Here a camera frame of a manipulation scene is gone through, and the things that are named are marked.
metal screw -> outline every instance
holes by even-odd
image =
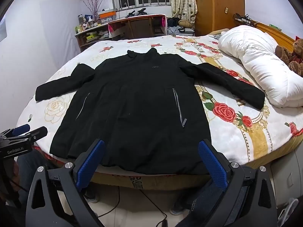
[[[239,164],[237,162],[231,162],[231,166],[233,168],[238,168],[239,167]]]
[[[262,172],[265,172],[265,171],[266,171],[266,168],[265,168],[264,166],[260,166],[260,170],[261,170]]]
[[[65,168],[71,168],[73,166],[73,163],[72,162],[67,162],[65,164]]]
[[[43,170],[44,170],[43,166],[39,166],[38,169],[37,169],[38,172],[42,172]]]

jacket pocket zipper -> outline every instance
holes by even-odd
[[[181,113],[181,108],[180,108],[180,103],[179,103],[179,98],[178,98],[178,94],[176,92],[176,90],[174,88],[172,88],[173,92],[174,92],[174,96],[175,96],[175,101],[176,101],[176,106],[179,110],[179,115],[180,115],[180,122],[181,122],[181,125],[182,125],[182,128],[184,128],[185,126],[185,123],[187,121],[187,119],[184,119],[182,118],[182,113]]]
[[[83,107],[84,107],[84,103],[85,103],[85,101],[86,101],[86,98],[84,99],[84,102],[83,102],[82,108],[81,108],[81,110],[80,110],[80,112],[79,112],[79,114],[78,114],[77,118],[79,117],[80,113],[82,112],[82,109],[83,109]]]

brown teddy bear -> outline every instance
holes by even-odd
[[[303,39],[296,40],[293,46],[293,53],[290,53],[285,47],[277,46],[275,54],[290,70],[303,77]]]

pillow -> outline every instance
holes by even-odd
[[[269,34],[241,25],[222,35],[218,47],[242,61],[272,105],[303,106],[303,78],[275,55],[277,45]]]

shelf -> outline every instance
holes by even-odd
[[[78,35],[81,35],[81,34],[83,34],[83,33],[85,33],[85,32],[92,31],[92,30],[95,30],[95,29],[98,29],[98,28],[100,28],[100,27],[107,26],[107,25],[108,25],[108,23],[105,23],[105,24],[102,24],[102,25],[99,25],[99,26],[95,26],[95,27],[89,28],[89,29],[87,29],[87,30],[85,30],[85,31],[82,31],[82,32],[77,33],[77,34],[75,35],[75,37],[78,36]]]
[[[93,43],[96,43],[96,42],[99,42],[99,41],[103,41],[103,40],[106,40],[106,39],[109,39],[109,37],[105,37],[105,38],[100,38],[100,39],[97,39],[97,40],[94,40],[94,41],[90,41],[88,43],[85,43],[83,45],[80,45],[80,47],[83,47],[83,46],[86,46],[86,45],[90,45],[90,44],[93,44]]]

